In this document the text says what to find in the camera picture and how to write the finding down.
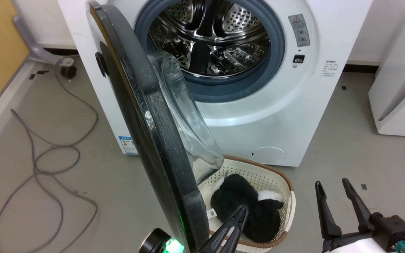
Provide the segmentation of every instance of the metal stand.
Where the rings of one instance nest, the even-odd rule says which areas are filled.
[[[63,77],[71,79],[76,75],[76,67],[72,66],[74,63],[73,58],[57,56],[42,48],[35,40],[21,16],[15,16],[13,18],[13,24],[23,38],[24,43],[26,43],[29,48],[29,59],[37,62],[61,66],[60,74]]]

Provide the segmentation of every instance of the blue label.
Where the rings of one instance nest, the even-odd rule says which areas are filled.
[[[135,148],[134,141],[130,136],[119,136],[121,145],[123,146],[124,153],[126,154],[138,154],[137,149]]]

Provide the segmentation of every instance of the wheel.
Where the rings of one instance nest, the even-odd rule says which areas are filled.
[[[76,67],[61,67],[60,68],[60,75],[64,78],[72,79],[76,75]]]

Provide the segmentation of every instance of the green light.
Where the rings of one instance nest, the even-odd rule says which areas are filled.
[[[170,239],[165,244],[165,249],[163,253],[183,253],[184,246],[176,239]]]

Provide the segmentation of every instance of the stainless steel drum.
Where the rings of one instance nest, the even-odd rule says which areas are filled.
[[[270,39],[259,19],[225,0],[182,0],[170,5],[149,29],[159,50],[175,56],[197,77],[225,78],[259,63]]]

